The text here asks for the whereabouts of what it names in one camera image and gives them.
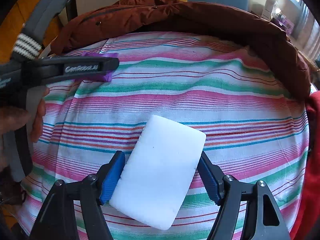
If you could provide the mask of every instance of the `striped fabric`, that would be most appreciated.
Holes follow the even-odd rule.
[[[120,66],[109,83],[49,86],[34,169],[22,182],[28,197],[18,218],[27,232],[55,180],[81,180],[116,150],[129,158],[151,114],[206,133],[204,151],[225,174],[244,182],[266,181],[292,228],[308,152],[308,120],[304,104],[290,98],[261,59],[232,42],[187,33],[127,34],[72,55],[84,51],[116,52]],[[242,203],[234,239],[240,238],[245,208]],[[78,201],[75,210],[80,239],[87,239]],[[207,238],[218,207],[196,172],[167,231],[108,204],[102,210],[114,239],[195,240]]]

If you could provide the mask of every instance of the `silver bolt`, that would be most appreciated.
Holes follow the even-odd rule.
[[[235,179],[232,175],[226,175],[225,178],[228,181],[233,181]]]
[[[95,175],[95,174],[90,174],[90,175],[88,175],[88,179],[94,181],[94,180],[97,179],[97,175]]]
[[[258,180],[258,185],[264,187],[266,183],[263,180]]]
[[[55,185],[57,186],[61,186],[63,184],[63,180],[62,179],[58,179],[56,182],[55,182]]]

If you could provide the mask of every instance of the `blue rubber pad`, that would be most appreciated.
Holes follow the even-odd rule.
[[[204,159],[201,157],[198,163],[197,170],[202,179],[204,187],[207,191],[209,198],[215,202],[216,205],[220,205],[222,200],[219,192],[219,186],[215,178],[212,176],[207,164]]]
[[[101,187],[101,194],[99,200],[101,204],[105,204],[108,200],[110,200],[113,191],[116,188],[118,180],[120,179],[120,175],[124,168],[125,164],[125,157],[124,153],[121,152],[118,158],[115,160],[114,164],[111,166],[108,174],[106,175],[102,187]]]

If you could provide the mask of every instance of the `white rectangular block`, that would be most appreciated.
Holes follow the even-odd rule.
[[[110,205],[146,225],[172,225],[196,171],[206,135],[152,115],[113,192]]]

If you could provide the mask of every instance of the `human hand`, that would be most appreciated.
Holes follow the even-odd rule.
[[[50,92],[49,88],[46,88],[43,96],[48,95]],[[43,119],[45,115],[45,101],[41,99],[35,120],[32,126],[32,132],[30,134],[30,139],[32,142],[37,142],[39,137],[43,133]],[[28,111],[14,107],[14,106],[4,106],[0,108],[0,136],[9,131],[15,131],[23,127],[31,115]]]

